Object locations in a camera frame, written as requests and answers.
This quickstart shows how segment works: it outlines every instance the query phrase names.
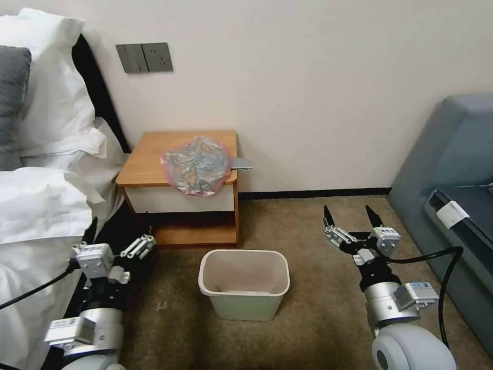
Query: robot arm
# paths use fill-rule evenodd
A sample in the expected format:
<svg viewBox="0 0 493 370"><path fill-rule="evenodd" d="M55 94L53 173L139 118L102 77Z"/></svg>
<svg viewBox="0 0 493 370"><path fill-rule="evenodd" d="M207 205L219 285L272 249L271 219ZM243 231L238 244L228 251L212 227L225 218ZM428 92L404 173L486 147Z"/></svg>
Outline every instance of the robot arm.
<svg viewBox="0 0 493 370"><path fill-rule="evenodd" d="M402 285L384 257L389 257L401 236L384 227L367 206L371 232L346 232L336 227L324 207L324 235L341 251L352 255L361 274L359 283L367 299L368 323L375 337L373 361L378 370L455 370L449 349L433 334L408 322L420 318L420 310L439 297L428 282Z"/></svg>
<svg viewBox="0 0 493 370"><path fill-rule="evenodd" d="M129 265L134 257L141 260L155 244L152 236L143 235L117 256L107 244L82 242L73 248L75 257L70 263L87 277L85 299L79 316L52 321L45 336L45 342L61 348L66 360L73 360L64 370L125 369L118 364L118 356L123 340L123 298L130 272L116 262Z"/></svg>

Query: brown carpet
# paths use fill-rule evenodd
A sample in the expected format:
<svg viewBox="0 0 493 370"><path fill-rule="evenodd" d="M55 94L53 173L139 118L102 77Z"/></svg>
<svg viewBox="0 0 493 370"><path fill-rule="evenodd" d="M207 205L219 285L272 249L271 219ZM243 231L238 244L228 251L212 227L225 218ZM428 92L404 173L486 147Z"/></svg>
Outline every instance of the brown carpet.
<svg viewBox="0 0 493 370"><path fill-rule="evenodd" d="M338 226L367 231L365 204L402 235L396 258L419 254L384 197L240 202L241 247L281 252L291 288L270 322L224 321L201 295L197 276L206 250L160 251L135 279L125 317L122 363L128 369L373 369L365 298L351 257L322 236L323 205ZM426 263L393 266L403 282L439 283ZM452 302L445 302L451 350L461 369L493 363ZM420 325L439 337L436 305Z"/></svg>

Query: white pillow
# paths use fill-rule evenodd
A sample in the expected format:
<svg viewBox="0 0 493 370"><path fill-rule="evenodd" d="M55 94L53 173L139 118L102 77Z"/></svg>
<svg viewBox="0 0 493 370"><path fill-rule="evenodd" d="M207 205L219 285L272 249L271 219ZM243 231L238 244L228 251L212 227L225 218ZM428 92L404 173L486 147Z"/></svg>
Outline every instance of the white pillow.
<svg viewBox="0 0 493 370"><path fill-rule="evenodd" d="M56 154L65 140L93 127L94 106L72 60L72 46L84 22L23 9L0 16L0 45L27 47L32 54L31 75L23 121L18 127L20 156Z"/></svg>

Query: nightstand drawer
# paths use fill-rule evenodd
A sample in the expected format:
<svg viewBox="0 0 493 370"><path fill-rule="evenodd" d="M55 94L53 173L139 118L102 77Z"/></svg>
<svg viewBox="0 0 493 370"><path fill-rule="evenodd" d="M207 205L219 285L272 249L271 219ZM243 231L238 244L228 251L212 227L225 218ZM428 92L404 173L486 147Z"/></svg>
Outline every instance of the nightstand drawer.
<svg viewBox="0 0 493 370"><path fill-rule="evenodd" d="M125 192L136 213L235 210L232 184L207 198L185 195L172 187L125 187Z"/></svg>

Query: wooden tabletop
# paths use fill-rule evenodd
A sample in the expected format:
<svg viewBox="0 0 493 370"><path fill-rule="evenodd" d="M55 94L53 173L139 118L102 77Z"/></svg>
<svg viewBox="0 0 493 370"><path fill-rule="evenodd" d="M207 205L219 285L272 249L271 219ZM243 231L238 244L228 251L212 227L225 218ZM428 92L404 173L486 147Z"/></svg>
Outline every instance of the wooden tabletop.
<svg viewBox="0 0 493 370"><path fill-rule="evenodd" d="M117 177L119 186L169 186L160 158L168 150L190 143L196 136L209 136L222 142L231 156L236 156L236 131L166 131L144 132ZM231 171L226 184L235 183L237 170Z"/></svg>

